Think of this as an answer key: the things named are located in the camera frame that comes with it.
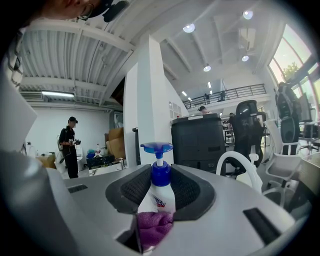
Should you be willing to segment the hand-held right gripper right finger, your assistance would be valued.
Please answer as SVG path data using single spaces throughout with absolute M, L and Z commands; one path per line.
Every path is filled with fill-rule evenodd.
M 173 169 L 200 189 L 174 215 L 170 256 L 278 256 L 300 229 L 283 208 L 242 182 L 182 165 Z

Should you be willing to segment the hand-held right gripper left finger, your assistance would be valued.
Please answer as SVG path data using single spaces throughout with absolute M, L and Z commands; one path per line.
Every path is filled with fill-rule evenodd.
M 51 193 L 47 210 L 49 249 L 54 256 L 142 256 L 136 213 L 138 204 L 129 200 L 122 186 L 149 172 L 138 165 L 97 176 L 63 179 L 47 168 Z

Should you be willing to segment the white pump bottle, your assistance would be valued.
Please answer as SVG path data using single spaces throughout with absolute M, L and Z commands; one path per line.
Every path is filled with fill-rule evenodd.
M 156 161 L 150 169 L 150 187 L 139 205 L 138 212 L 176 211 L 176 199 L 171 187 L 171 165 L 163 159 L 163 154 L 170 152 L 173 145 L 169 142 L 148 142 L 140 145 L 146 153 L 154 154 Z

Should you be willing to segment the purple cloth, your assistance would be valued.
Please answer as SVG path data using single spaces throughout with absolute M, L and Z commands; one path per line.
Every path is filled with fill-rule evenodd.
M 173 214 L 169 212 L 138 213 L 137 226 L 143 252 L 156 247 L 172 229 L 173 223 Z

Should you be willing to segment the black marble counter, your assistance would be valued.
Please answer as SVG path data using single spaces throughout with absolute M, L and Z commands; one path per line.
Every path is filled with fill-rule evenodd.
M 100 168 L 105 167 L 108 165 L 111 165 L 115 162 L 115 157 L 113 155 L 107 155 L 107 156 L 95 156 L 92 159 L 86 158 L 86 164 L 89 170 L 93 168 Z

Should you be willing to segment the white plastic bag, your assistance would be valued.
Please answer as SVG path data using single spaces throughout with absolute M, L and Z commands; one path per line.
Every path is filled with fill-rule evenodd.
M 60 174 L 63 174 L 66 172 L 67 168 L 66 168 L 65 159 L 64 159 L 62 151 L 56 152 L 54 165 Z

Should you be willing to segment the stacked brown cardboard boxes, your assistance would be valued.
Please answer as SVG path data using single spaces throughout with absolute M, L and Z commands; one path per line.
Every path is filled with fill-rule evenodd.
M 113 128 L 104 134 L 107 154 L 118 158 L 126 158 L 124 128 Z

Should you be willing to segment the black plastic cabinet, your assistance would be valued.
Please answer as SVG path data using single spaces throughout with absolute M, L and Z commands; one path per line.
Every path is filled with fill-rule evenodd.
M 171 122 L 173 162 L 216 173 L 226 152 L 222 120 L 217 113 L 174 119 Z
M 140 165 L 140 146 L 139 146 L 139 133 L 138 133 L 138 128 L 135 127 L 132 129 L 134 132 L 134 148 L 135 148 L 135 160 L 136 164 Z

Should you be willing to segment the white office chair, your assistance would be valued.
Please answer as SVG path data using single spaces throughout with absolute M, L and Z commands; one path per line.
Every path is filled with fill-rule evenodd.
M 286 201 L 286 192 L 291 190 L 289 183 L 299 180 L 299 168 L 302 160 L 299 156 L 301 145 L 299 142 L 284 143 L 281 131 L 274 120 L 266 120 L 264 125 L 269 131 L 273 145 L 273 152 L 265 165 L 265 173 L 273 178 L 281 179 L 281 182 L 278 186 L 275 186 L 276 182 L 274 180 L 269 181 L 267 186 L 271 188 L 268 188 L 262 194 L 266 196 L 278 193 L 280 195 L 279 206 L 283 208 Z

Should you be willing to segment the long ceiling tube light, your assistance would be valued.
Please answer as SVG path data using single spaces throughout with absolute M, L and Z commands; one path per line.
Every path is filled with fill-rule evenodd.
M 65 98 L 74 98 L 73 93 L 66 93 L 66 92 L 58 92 L 58 91 L 42 91 L 42 95 L 48 97 L 65 97 Z

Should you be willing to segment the black balcony railing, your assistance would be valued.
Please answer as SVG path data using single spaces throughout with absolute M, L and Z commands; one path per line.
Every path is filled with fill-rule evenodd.
M 221 91 L 209 94 L 210 104 L 220 103 L 219 102 L 220 93 L 221 93 Z M 248 85 L 248 86 L 243 86 L 243 87 L 237 87 L 234 89 L 225 90 L 225 101 L 235 100 L 235 99 L 240 99 L 240 98 L 245 98 L 245 97 L 251 97 L 251 96 L 257 96 L 257 95 L 263 95 L 266 93 L 267 93 L 267 91 L 266 91 L 265 85 L 263 83 Z M 207 105 L 205 102 L 204 95 L 196 97 L 196 98 L 188 99 L 186 101 L 183 101 L 182 103 L 184 104 L 184 106 L 187 110 L 195 108 L 195 107 Z

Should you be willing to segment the cream striped shirt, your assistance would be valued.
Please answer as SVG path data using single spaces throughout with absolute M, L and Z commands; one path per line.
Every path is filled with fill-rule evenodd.
M 12 86 L 18 91 L 23 79 L 23 65 L 21 56 L 21 47 L 23 37 L 26 32 L 25 28 L 20 28 L 13 38 L 5 56 L 4 56 L 4 70 L 7 78 Z

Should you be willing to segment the large glass window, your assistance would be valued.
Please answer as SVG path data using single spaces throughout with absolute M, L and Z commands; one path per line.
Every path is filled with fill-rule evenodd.
M 287 24 L 268 68 L 277 84 L 291 84 L 297 98 L 305 94 L 320 120 L 320 60 Z

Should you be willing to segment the thin metal glasses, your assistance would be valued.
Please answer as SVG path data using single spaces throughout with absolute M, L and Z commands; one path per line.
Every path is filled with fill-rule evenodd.
M 83 20 L 86 21 L 89 19 L 89 17 L 91 16 L 93 10 L 94 10 L 94 5 L 89 3 L 88 5 L 86 5 L 82 11 L 82 13 L 80 15 L 77 16 L 78 20 Z

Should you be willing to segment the white wall air conditioner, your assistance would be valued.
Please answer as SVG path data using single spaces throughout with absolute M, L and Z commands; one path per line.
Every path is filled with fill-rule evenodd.
M 27 101 L 32 101 L 32 102 L 44 101 L 44 96 L 42 92 L 39 92 L 39 91 L 22 91 L 20 94 Z

